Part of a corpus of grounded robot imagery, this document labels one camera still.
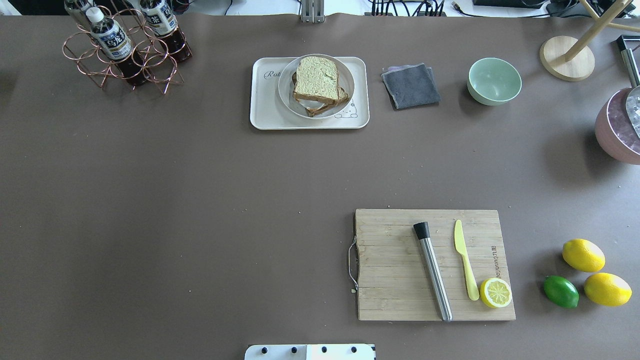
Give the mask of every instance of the white bottle cap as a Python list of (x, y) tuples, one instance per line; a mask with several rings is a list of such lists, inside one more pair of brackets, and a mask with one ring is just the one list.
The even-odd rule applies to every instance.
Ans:
[(100, 10), (100, 8), (89, 8), (86, 10), (85, 14), (92, 24), (100, 22), (104, 19), (104, 14), (102, 13), (102, 10)]

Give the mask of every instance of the stainless steel muddler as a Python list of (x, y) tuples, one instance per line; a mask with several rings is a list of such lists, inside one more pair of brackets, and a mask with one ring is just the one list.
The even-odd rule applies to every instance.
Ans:
[(420, 222), (413, 226), (415, 234), (418, 236), (420, 246), (424, 257), (429, 267), (429, 275), (431, 276), (431, 283), (436, 291), (436, 298), (438, 299), (438, 307), (440, 308), (440, 315), (442, 320), (450, 322), (453, 320), (451, 314), (451, 306), (449, 305), (449, 299), (447, 298), (447, 292), (444, 290), (444, 282), (442, 282), (442, 274), (438, 267), (438, 261), (436, 260), (436, 254), (431, 244), (431, 237), (429, 235), (429, 224), (427, 222)]

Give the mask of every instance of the bottle label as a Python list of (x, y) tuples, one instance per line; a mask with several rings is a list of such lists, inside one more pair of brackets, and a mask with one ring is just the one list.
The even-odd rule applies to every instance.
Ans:
[(178, 26), (173, 11), (164, 0), (155, 8), (143, 8), (142, 12), (147, 18), (147, 23), (158, 36), (169, 34)]
[(131, 54), (131, 40), (115, 21), (106, 33), (92, 35), (112, 60), (122, 60)]

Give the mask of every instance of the plastic bottle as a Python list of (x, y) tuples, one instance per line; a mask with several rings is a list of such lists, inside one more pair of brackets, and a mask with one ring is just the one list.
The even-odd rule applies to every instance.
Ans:
[(86, 16), (91, 21), (91, 36), (96, 39), (104, 53), (122, 72), (123, 77), (131, 85), (142, 85), (147, 82), (140, 64), (142, 57), (131, 46), (131, 39), (120, 24), (105, 17), (99, 8), (89, 8)]
[(93, 6), (95, 6), (93, 0), (65, 0), (67, 13), (87, 31), (91, 31), (91, 22), (84, 12)]
[(181, 63), (192, 57), (189, 44), (177, 29), (178, 20), (166, 0), (141, 0), (140, 10), (145, 14), (147, 24), (160, 40), (166, 43), (166, 49), (175, 61)]

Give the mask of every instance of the pink bowl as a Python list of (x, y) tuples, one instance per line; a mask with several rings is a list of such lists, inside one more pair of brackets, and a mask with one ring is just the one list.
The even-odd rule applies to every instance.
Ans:
[(631, 88), (622, 89), (607, 101), (596, 118), (596, 138), (607, 154), (624, 163), (640, 165), (640, 152), (634, 151), (629, 140), (621, 140), (618, 133), (633, 132), (625, 103)]

